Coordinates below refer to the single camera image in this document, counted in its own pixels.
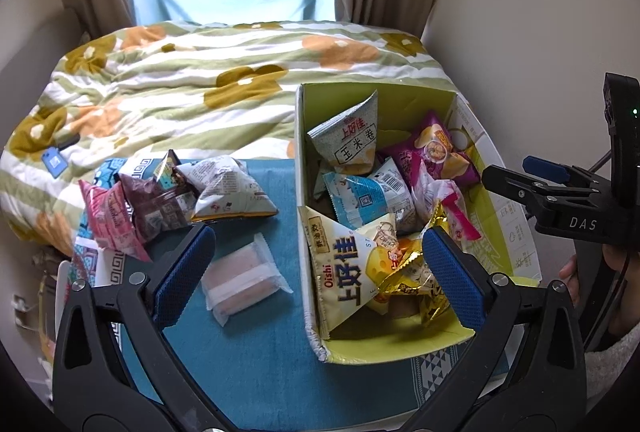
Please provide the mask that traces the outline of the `person's right hand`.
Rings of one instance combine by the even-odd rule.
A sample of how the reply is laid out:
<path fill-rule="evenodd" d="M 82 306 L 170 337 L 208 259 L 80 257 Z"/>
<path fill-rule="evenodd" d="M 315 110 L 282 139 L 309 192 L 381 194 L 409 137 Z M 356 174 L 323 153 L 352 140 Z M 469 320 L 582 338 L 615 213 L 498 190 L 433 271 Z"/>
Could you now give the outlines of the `person's right hand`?
<path fill-rule="evenodd" d="M 639 253 L 575 241 L 559 271 L 577 311 L 582 343 L 595 350 L 605 334 L 621 338 L 639 322 Z"/>

